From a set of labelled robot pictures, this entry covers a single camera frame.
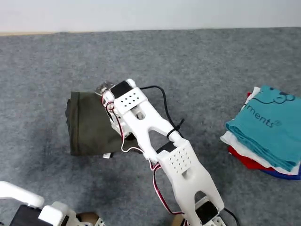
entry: robotic arm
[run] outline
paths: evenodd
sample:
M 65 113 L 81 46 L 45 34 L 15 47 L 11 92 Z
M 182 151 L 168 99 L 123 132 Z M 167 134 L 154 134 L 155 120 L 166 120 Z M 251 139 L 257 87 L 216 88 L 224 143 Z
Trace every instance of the robotic arm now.
M 214 225 L 213 220 L 223 210 L 224 203 L 210 174 L 198 161 L 190 142 L 160 116 L 135 82 L 128 79 L 107 90 L 103 93 L 102 104 L 107 109 L 112 127 L 122 139 L 132 133 L 145 159 L 162 167 L 172 184 L 183 217 L 190 225 Z M 151 145 L 151 130 L 163 136 L 174 130 L 168 136 L 170 142 L 159 153 Z M 195 203 L 198 191 L 205 193 L 206 197 Z
M 113 129 L 121 135 L 123 143 L 127 136 L 133 134 L 140 147 L 135 149 L 143 153 L 154 173 L 159 168 L 163 169 L 181 208 L 181 212 L 174 214 L 182 214 L 186 219 L 185 225 L 226 226 L 218 216 L 224 203 L 210 174 L 198 161 L 190 142 L 182 138 L 171 123 L 160 116 L 132 79 L 105 91 L 102 104 L 108 112 Z M 150 142 L 151 130 L 166 136 L 170 141 L 156 151 Z M 205 193 L 206 197 L 195 203 L 194 198 L 198 191 Z M 0 199 L 7 198 L 27 204 L 20 206 L 10 226 L 105 226 L 96 214 L 91 220 L 89 214 L 89 217 L 78 215 L 61 202 L 42 207 L 44 198 L 41 196 L 0 181 Z

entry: white wall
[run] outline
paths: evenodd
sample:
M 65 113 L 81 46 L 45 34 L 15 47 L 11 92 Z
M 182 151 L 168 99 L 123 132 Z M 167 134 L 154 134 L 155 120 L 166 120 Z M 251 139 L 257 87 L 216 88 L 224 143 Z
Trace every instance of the white wall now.
M 301 0 L 1 0 L 1 32 L 301 26 Z

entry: stack of folded clothes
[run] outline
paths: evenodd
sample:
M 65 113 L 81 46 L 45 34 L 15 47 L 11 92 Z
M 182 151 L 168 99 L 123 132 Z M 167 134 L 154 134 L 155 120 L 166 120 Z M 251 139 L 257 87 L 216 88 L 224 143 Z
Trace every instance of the stack of folded clothes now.
M 269 86 L 254 87 L 221 137 L 249 169 L 301 180 L 301 98 Z

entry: teal t-shirt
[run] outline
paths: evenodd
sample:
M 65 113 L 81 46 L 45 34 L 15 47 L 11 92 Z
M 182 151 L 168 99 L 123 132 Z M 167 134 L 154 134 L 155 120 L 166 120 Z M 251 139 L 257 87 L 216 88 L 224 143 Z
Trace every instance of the teal t-shirt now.
M 291 171 L 301 159 L 301 98 L 262 86 L 225 126 L 274 167 Z

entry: gray carpet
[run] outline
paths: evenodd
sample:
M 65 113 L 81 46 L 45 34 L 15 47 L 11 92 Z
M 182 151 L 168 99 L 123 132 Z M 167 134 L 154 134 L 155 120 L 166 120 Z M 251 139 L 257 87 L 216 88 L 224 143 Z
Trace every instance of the gray carpet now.
M 165 88 L 172 117 L 186 119 L 182 133 L 241 225 L 301 225 L 300 182 L 246 169 L 219 140 L 253 86 L 301 96 L 300 62 L 300 28 L 0 37 L 0 180 L 44 196 L 46 204 L 95 210 L 108 226 L 169 225 L 172 216 L 141 155 L 69 155 L 64 111 L 70 91 L 133 78 L 139 86 Z M 146 94 L 164 115 L 161 94 Z M 176 210 L 162 172 L 158 184 Z M 18 205 L 1 200 L 0 221 L 8 224 Z

